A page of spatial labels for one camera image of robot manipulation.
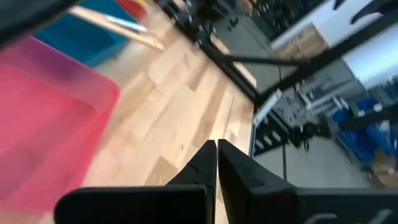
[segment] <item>blue container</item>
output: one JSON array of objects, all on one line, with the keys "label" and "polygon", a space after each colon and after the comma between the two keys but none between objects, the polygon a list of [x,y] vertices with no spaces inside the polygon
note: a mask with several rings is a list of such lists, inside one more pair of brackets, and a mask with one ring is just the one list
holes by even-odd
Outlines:
[{"label": "blue container", "polygon": [[[83,1],[80,5],[135,22],[113,0],[87,0]],[[34,36],[91,67],[95,67],[107,58],[112,57],[128,43],[125,37],[104,30],[69,14],[65,14],[55,23],[40,30]]]},{"label": "blue container", "polygon": [[[364,111],[373,108],[375,104],[377,104],[377,101],[373,98],[366,98],[357,102],[358,108]],[[372,124],[366,128],[366,132],[379,149],[387,154],[396,156],[396,145],[394,142],[397,137],[391,127],[387,130],[381,130],[378,124]]]},{"label": "blue container", "polygon": [[[352,114],[348,110],[340,110],[333,115],[333,120],[339,123],[351,117]],[[347,131],[341,133],[338,138],[364,165],[373,164],[377,146],[369,138],[366,130]]]}]

